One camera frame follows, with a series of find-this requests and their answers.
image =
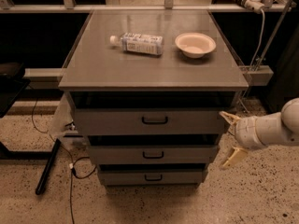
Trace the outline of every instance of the drawer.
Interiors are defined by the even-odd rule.
[[[218,146],[88,147],[93,164],[211,163]]]
[[[206,169],[203,164],[193,164],[183,168],[164,169],[163,165],[157,165],[154,169],[150,169],[152,165],[144,165],[146,170],[135,169],[136,165],[122,165],[128,170],[123,171],[99,171],[98,178],[102,185],[118,186],[118,185],[161,185],[161,184],[199,184],[206,178]]]
[[[224,133],[219,110],[76,109],[82,135]]]

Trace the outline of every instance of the black handle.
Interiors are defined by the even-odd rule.
[[[148,160],[149,159],[162,159],[164,157],[164,152],[162,151],[160,156],[147,156],[146,152],[143,151],[142,156],[143,156],[143,158],[148,159]]]
[[[149,120],[146,120],[145,117],[142,117],[141,120],[144,124],[147,124],[147,125],[159,125],[159,124],[166,124],[168,122],[168,117],[165,116],[164,120],[161,120],[161,121],[149,121]]]
[[[158,182],[158,181],[161,181],[163,179],[163,176],[160,175],[159,178],[148,178],[147,175],[144,175],[144,179],[148,182]]]

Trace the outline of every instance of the white bowl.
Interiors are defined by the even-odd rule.
[[[200,58],[216,48],[215,41],[204,34],[181,34],[175,42],[177,47],[190,58]]]

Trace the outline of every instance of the table top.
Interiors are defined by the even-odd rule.
[[[126,32],[164,37],[161,56],[110,45]],[[202,33],[216,49],[200,59],[176,46],[183,33]],[[248,82],[205,10],[97,10],[91,16],[59,88],[63,91],[244,91]]]

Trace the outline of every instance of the bottle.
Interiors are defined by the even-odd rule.
[[[146,53],[151,55],[162,55],[164,39],[157,35],[143,35],[125,33],[122,36],[112,35],[110,43],[119,46],[124,51]]]

